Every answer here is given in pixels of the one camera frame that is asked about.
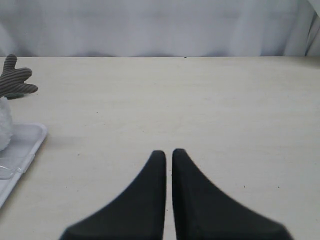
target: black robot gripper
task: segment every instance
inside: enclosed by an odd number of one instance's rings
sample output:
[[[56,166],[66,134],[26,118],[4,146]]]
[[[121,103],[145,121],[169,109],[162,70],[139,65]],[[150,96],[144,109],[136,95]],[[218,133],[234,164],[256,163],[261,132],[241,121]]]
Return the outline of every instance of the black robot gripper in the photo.
[[[161,240],[166,167],[165,153],[153,151],[117,198],[68,227],[60,240]],[[172,155],[172,203],[177,240],[293,240],[282,224],[253,212],[212,184],[184,149]]]

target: white curtain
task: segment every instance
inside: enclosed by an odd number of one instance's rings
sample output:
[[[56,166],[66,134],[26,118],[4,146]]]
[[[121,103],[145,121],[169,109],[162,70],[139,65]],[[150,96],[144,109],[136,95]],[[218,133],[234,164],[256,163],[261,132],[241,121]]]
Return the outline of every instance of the white curtain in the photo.
[[[0,55],[320,56],[320,0],[1,0]]]

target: clear plastic container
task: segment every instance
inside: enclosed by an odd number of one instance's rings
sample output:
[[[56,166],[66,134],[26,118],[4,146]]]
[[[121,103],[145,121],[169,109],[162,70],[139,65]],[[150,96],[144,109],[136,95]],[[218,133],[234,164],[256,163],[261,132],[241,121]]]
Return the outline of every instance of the clear plastic container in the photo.
[[[34,157],[34,154],[24,157],[0,157],[0,180],[10,179],[16,172],[25,173],[31,163],[29,159]]]

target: white fluffy toy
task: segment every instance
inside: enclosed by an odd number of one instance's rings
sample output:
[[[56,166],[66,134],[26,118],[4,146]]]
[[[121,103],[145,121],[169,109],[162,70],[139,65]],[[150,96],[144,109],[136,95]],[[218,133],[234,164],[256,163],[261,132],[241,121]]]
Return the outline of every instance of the white fluffy toy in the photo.
[[[32,75],[31,69],[27,67],[16,69],[17,60],[14,54],[8,55],[4,61],[0,76],[0,151],[9,145],[13,135],[13,119],[9,101],[5,96],[10,94],[32,94],[38,91],[36,85],[25,83]]]

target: gray stuffed toy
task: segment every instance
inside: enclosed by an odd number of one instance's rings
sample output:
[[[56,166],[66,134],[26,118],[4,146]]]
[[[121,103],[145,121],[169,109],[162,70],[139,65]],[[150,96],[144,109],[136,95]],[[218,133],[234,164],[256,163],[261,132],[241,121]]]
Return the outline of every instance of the gray stuffed toy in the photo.
[[[25,81],[31,77],[30,68],[23,67],[16,69],[17,57],[10,54],[6,57],[0,76],[0,151],[10,143],[13,135],[13,120],[10,106],[5,96],[10,94],[32,94],[38,91],[33,84],[26,84]]]

